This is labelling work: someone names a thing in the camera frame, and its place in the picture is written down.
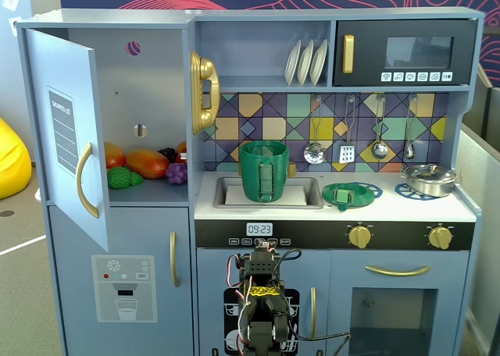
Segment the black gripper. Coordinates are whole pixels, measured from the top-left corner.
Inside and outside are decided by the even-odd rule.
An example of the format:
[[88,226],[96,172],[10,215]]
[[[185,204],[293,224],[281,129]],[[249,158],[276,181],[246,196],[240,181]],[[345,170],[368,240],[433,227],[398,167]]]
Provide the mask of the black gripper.
[[273,279],[280,255],[276,244],[267,240],[257,240],[255,250],[250,254],[249,273],[255,285],[267,285]]

